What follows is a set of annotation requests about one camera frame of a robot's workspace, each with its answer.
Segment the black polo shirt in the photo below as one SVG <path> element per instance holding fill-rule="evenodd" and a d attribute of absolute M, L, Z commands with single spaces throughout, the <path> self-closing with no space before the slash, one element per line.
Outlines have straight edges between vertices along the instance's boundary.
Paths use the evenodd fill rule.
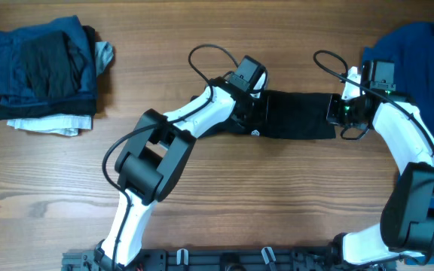
<path fill-rule="evenodd" d="M 231 119 L 218 123 L 201 138 L 220 132 L 263 136 L 272 139 L 334 139 L 335 128 L 326 120 L 330 93 L 286 93 L 263 91 L 268 97 L 267 123 L 259 130 L 246 132 Z"/>

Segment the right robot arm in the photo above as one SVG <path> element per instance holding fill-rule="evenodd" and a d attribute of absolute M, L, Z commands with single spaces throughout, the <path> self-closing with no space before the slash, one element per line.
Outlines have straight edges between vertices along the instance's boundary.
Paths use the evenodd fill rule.
<path fill-rule="evenodd" d="M 424 264 L 434 257 L 434 137 L 393 76 L 393 62 L 349 67 L 338 75 L 343 93 L 329 103 L 329 123 L 376 131 L 399 170 L 379 224 L 341 237 L 342 260 L 355 267 L 398 259 Z"/>

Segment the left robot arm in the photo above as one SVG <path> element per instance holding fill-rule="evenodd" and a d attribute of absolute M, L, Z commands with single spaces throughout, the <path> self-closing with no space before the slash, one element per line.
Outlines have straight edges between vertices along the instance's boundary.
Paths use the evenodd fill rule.
<path fill-rule="evenodd" d="M 147 110 L 134 131 L 115 142 L 118 209 L 108 236 L 94 251 L 103 270 L 125 270 L 142 248 L 154 207 L 179 181 L 197 138 L 223 123 L 246 119 L 267 86 L 266 68 L 245 56 L 236 71 L 210 79 L 202 94 L 175 111 Z"/>

